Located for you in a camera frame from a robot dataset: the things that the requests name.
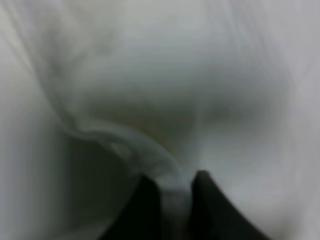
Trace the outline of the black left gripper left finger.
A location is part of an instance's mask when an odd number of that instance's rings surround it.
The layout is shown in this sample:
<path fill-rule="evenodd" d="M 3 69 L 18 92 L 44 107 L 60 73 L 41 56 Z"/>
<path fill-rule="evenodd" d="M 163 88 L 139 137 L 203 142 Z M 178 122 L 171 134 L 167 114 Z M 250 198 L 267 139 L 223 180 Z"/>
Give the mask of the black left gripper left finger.
<path fill-rule="evenodd" d="M 143 176 L 130 201 L 100 240 L 160 240 L 160 194 L 156 184 Z"/>

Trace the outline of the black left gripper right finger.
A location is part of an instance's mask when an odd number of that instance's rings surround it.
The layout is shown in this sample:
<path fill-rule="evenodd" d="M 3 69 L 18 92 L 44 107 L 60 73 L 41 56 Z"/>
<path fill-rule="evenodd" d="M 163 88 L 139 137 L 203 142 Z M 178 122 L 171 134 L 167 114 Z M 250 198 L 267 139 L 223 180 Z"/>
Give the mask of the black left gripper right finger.
<path fill-rule="evenodd" d="M 205 170 L 192 182 L 192 240 L 267 240 L 227 199 Z"/>

